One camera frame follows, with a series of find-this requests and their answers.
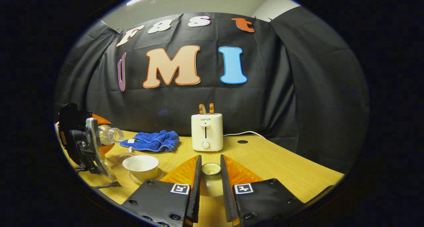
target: letter m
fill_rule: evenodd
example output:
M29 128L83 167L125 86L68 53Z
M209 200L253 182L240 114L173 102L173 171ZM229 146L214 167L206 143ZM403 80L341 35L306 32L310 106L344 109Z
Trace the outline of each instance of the letter m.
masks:
M149 57L149 67L147 70L147 79L143 82L143 87L155 88L160 85L160 80L157 79L157 71L159 71L166 85L171 83L177 70L176 84L198 84L200 77L196 74L196 53L199 50L200 47L195 45L183 46L172 60L162 48L148 51L146 55Z

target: saucer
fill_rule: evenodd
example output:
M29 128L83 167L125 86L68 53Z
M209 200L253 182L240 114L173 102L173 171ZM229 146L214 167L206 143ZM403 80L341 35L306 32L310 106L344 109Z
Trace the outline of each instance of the saucer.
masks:
M158 174L157 174L157 176L156 176L154 179L155 179L155 180L160 180L162 177L163 177L163 171L162 171L162 169L161 169L161 168L158 168ZM129 171L128 171L128 178L129 178L130 180L132 180L133 182L135 182L135 183L142 184L142 182L138 182L138 181L134 180L134 179L131 177L131 175L130 175L130 172L129 172Z

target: wall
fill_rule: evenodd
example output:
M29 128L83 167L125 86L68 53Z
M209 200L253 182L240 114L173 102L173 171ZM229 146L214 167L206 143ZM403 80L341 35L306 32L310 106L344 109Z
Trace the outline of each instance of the wall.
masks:
M269 22L269 18L274 19L280 14L298 7L300 4L292 0L266 0L252 15L257 19Z

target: blue letter i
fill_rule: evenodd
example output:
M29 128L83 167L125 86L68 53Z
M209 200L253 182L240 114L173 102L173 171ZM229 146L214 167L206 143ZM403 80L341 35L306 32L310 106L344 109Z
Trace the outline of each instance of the blue letter i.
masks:
M227 84L242 84L247 81L247 77L241 71L240 54L243 52L238 47L220 47L218 49L224 55L225 73L221 76L221 81Z

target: white letter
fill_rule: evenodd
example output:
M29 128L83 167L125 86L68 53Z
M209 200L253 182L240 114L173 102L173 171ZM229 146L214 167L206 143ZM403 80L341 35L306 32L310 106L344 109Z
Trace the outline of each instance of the white letter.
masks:
M120 45L123 45L123 44L127 43L127 41L128 41L129 38L133 37L137 33L137 31L139 31L139 30L141 30L143 28L144 28L144 25L141 25L141 26L139 26L137 28L134 28L134 29L131 29L131 30L127 31L125 33L124 37L122 38L122 40L116 46L118 47Z
M193 28L193 27L202 27L202 26L209 25L211 21L206 19L210 19L210 17L208 16L193 17L190 19L188 26Z
M155 33L157 31L164 31L164 30L171 27L170 26L171 22L172 22L171 19L160 21L160 22L156 23L155 25L153 25L153 27L150 28L150 30L147 31L147 33L152 34L152 33Z

